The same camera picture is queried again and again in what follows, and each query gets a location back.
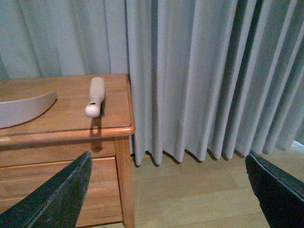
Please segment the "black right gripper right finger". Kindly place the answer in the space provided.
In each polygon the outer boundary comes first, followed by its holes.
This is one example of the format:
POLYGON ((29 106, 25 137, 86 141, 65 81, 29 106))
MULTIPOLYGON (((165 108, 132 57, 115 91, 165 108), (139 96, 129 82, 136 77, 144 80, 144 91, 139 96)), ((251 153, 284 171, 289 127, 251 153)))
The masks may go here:
POLYGON ((251 188, 271 228, 304 226, 304 183, 254 152, 245 159, 251 188))

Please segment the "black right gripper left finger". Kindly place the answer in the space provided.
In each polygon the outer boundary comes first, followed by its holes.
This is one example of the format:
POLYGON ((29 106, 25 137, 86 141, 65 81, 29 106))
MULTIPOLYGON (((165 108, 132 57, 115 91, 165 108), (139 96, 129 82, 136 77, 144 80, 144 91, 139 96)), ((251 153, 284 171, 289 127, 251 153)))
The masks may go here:
POLYGON ((90 152, 38 187, 0 215, 2 228, 74 228, 90 182, 90 152))

